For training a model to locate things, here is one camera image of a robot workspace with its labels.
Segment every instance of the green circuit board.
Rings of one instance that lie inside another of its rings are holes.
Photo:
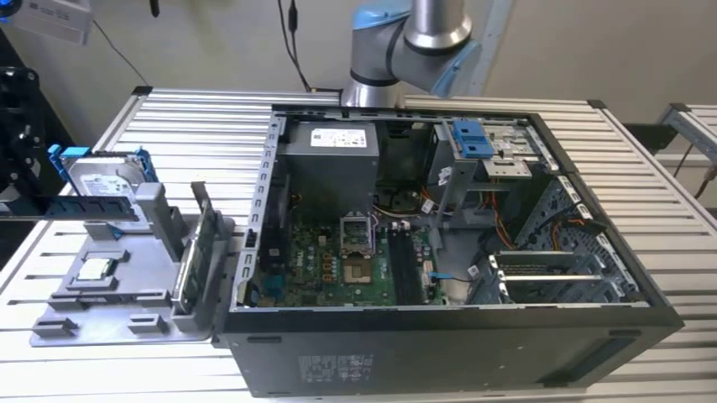
[[[294,226],[288,247],[288,269],[282,287],[273,285],[271,277],[275,275],[261,274],[259,306],[396,305],[386,229],[377,228],[376,251],[370,259],[342,257],[338,231],[338,226],[336,228]],[[413,231],[412,238],[416,270],[417,275],[421,276],[424,261],[429,261],[432,265],[436,264],[429,247],[429,234],[418,229]],[[428,303],[442,304],[440,291],[433,297],[428,299]]]

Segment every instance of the gray power supply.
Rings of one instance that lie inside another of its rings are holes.
[[[372,211],[380,170],[380,142],[373,123],[302,122],[279,148],[286,157],[297,212],[333,222],[349,212]]]

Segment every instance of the side panel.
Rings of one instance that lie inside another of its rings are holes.
[[[549,377],[588,370],[580,382],[548,384],[583,387],[667,334],[584,327],[234,334],[227,341],[253,395],[278,397],[536,390]]]

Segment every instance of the metal extrusion rail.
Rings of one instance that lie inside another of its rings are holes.
[[[155,89],[131,97],[97,149],[142,145],[171,204],[186,212],[197,208],[187,184],[206,181],[215,207],[238,223],[237,252],[271,104],[337,101],[321,94]],[[540,113],[687,327],[588,390],[332,401],[717,401],[717,223],[612,113],[587,102],[521,99],[410,97],[408,106]],[[39,223],[0,272],[0,396],[77,402],[121,401],[133,393],[134,400],[157,401],[191,391],[193,399],[253,400],[229,350],[209,343],[31,348],[30,328],[85,237],[77,222]]]
[[[673,126],[713,164],[717,164],[717,105],[673,103],[660,122]]]

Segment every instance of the power cable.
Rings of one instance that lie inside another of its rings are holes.
[[[306,92],[312,92],[312,86],[310,83],[306,81],[306,77],[304,76],[302,67],[300,66],[300,61],[296,55],[292,54],[292,48],[289,47],[289,36],[288,36],[288,25],[284,20],[284,5],[282,0],[277,0],[277,4],[279,6],[279,21],[282,22],[282,35],[284,35],[284,45],[288,50],[289,58],[292,59],[292,63],[294,64],[294,67],[297,68],[297,73],[300,75],[300,79],[302,80],[304,90]],[[297,52],[297,28],[298,28],[298,11],[297,11],[297,5],[294,2],[292,2],[292,9],[289,13],[289,22],[290,22],[290,28],[292,29],[292,36],[293,36],[293,43],[294,43],[294,50]]]
[[[93,20],[93,24],[94,24],[95,27],[98,27],[98,30],[101,31],[102,36],[105,36],[105,39],[107,40],[107,42],[110,44],[110,47],[113,48],[115,53],[122,57],[122,59],[126,61],[126,63],[130,66],[130,68],[135,71],[135,73],[139,76],[141,80],[143,81],[145,85],[150,86],[150,83],[145,79],[143,73],[139,72],[139,70],[137,69],[137,67],[133,64],[133,62],[127,59],[127,57],[125,57],[125,54],[121,52],[121,50],[117,49],[117,46],[113,43],[113,40],[110,39],[109,34],[105,32],[105,29],[102,29],[102,26],[101,26],[101,24],[98,23],[98,21],[95,19]]]
[[[691,154],[691,151],[693,150],[693,145],[687,148],[685,155],[683,155],[683,160],[680,160],[680,163],[677,164],[677,168],[675,169],[675,176],[677,178],[677,174],[680,173],[680,170],[683,169],[683,164],[685,163],[687,156]]]

